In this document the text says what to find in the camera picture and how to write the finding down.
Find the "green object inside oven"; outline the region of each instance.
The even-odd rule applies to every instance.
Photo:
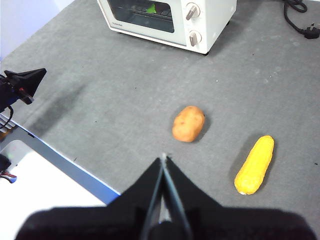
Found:
[[[149,7],[149,8],[146,10],[146,12],[149,13],[149,14],[156,14],[156,13],[157,13],[157,11],[156,11],[156,5],[153,3],[153,4],[151,5],[151,7]]]

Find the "blue edge strip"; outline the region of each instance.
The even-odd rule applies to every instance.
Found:
[[[21,140],[27,144],[30,148],[36,151],[38,154],[47,159],[50,163],[55,165],[58,169],[80,184],[83,188],[88,190],[91,194],[100,199],[103,203],[108,205],[115,200],[120,193],[115,191],[113,188],[94,177],[92,174],[84,169],[81,169],[75,163],[71,162],[66,157],[63,157],[45,142],[38,137],[29,133],[25,129],[16,127],[12,134],[5,137],[4,141],[1,142],[3,146],[6,146],[13,140]]]

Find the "oven knob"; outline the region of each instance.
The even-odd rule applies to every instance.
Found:
[[[191,31],[189,38],[190,38],[190,44],[192,47],[200,43],[202,40],[202,36],[198,31]]]
[[[199,8],[199,6],[197,4],[190,2],[190,3],[187,4],[186,9],[188,10],[188,13],[187,13],[185,19],[187,19],[188,21],[191,18],[199,17],[200,8]]]

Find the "toshiba logo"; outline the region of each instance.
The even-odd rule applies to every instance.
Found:
[[[120,24],[120,23],[112,22],[112,24],[122,27],[122,24]]]

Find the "oven window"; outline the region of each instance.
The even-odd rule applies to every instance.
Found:
[[[150,0],[107,0],[114,18],[121,22],[169,33],[175,31],[167,3]]]

